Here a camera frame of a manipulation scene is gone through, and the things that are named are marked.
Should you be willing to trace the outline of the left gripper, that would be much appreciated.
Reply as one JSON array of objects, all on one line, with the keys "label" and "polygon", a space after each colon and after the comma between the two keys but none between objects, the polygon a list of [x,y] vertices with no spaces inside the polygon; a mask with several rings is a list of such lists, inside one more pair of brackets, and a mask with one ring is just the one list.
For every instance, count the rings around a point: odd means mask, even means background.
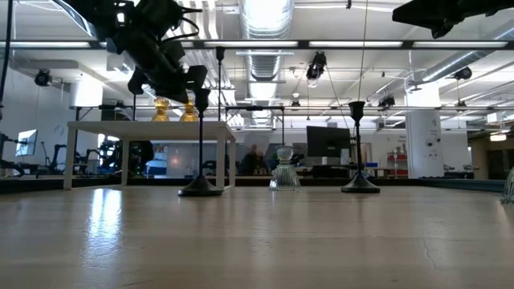
[{"label": "left gripper", "polygon": [[128,89],[134,95],[144,92],[143,86],[150,86],[155,96],[176,100],[182,104],[189,102],[187,91],[200,89],[204,82],[208,69],[204,65],[191,66],[184,71],[180,66],[175,72],[146,71],[136,67],[128,82]]}]

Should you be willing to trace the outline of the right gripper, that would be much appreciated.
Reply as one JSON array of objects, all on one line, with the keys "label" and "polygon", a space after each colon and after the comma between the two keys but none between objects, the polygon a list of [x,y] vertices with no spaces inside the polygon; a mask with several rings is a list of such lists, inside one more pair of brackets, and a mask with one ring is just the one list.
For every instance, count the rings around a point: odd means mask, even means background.
[{"label": "right gripper", "polygon": [[439,39],[462,22],[462,13],[459,0],[413,0],[395,8],[392,20],[420,27],[428,27],[431,20],[431,35],[434,39]]}]

